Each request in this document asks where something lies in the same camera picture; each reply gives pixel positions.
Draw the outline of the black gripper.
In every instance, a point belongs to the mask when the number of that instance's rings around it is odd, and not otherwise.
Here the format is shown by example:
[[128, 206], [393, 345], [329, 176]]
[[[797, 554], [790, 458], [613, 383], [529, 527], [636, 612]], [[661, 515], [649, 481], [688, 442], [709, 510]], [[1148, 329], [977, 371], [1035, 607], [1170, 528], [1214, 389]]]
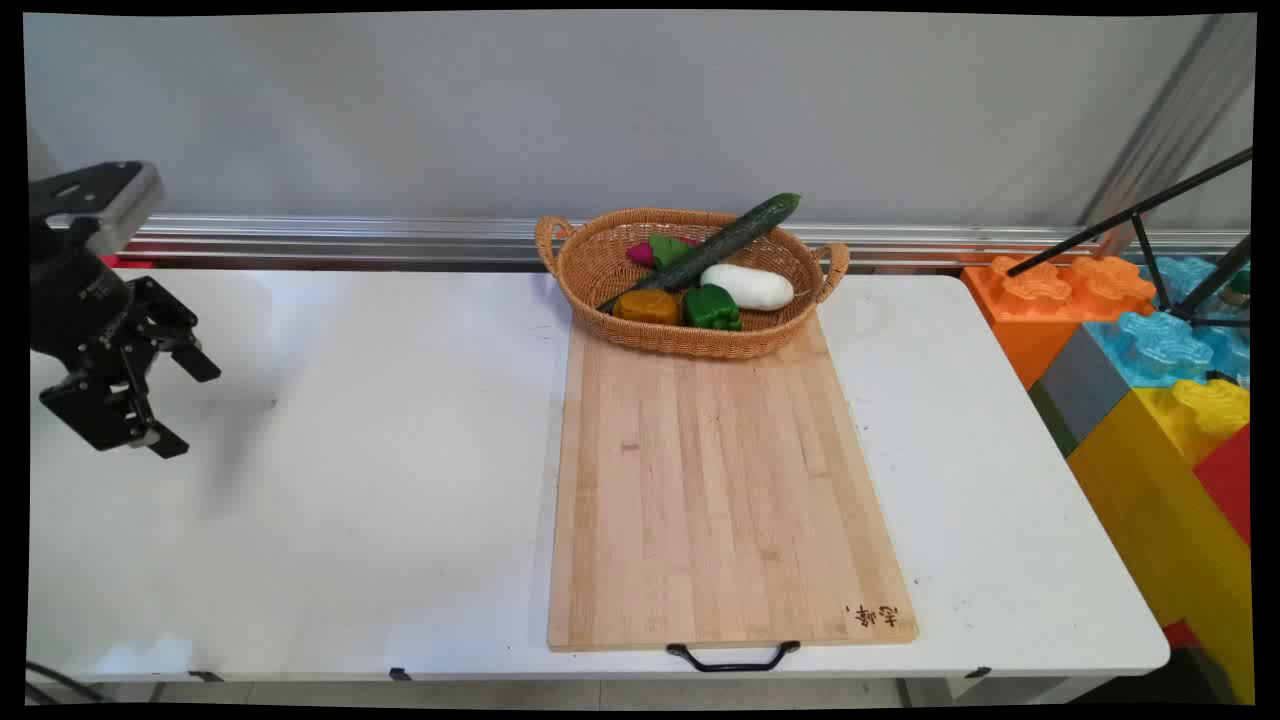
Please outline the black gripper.
[[[132, 343], [90, 343], [110, 336], [124, 314]], [[63, 380], [40, 391], [40, 402], [97, 451], [128, 446], [164, 459], [189, 451], [152, 410], [147, 374], [161, 352], [200, 383], [220, 378], [195, 334], [197, 324], [152, 277], [125, 283], [84, 247], [29, 268], [29, 348], [70, 361]]]

